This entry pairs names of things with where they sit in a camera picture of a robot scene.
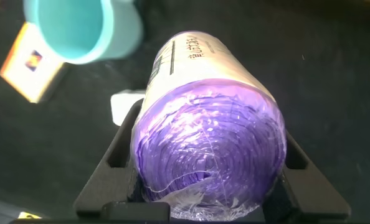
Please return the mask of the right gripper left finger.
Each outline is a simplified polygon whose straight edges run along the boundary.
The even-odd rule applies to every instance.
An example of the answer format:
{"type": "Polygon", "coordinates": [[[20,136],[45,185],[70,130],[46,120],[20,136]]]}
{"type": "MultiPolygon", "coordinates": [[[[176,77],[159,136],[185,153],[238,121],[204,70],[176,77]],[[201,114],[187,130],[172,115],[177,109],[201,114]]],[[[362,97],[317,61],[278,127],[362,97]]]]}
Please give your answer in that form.
{"type": "Polygon", "coordinates": [[[131,159],[131,132],[142,102],[136,101],[127,112],[107,151],[74,201],[78,217],[98,217],[104,205],[126,202],[132,195],[137,171],[131,159]]]}

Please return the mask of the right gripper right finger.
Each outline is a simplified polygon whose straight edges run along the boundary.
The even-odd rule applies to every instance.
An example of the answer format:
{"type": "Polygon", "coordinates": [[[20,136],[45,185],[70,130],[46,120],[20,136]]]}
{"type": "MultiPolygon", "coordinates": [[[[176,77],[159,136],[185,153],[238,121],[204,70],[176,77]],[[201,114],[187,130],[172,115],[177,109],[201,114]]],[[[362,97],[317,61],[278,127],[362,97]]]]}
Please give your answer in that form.
{"type": "Polygon", "coordinates": [[[268,222],[344,222],[351,207],[290,133],[287,156],[275,187],[262,205],[268,222]]]}

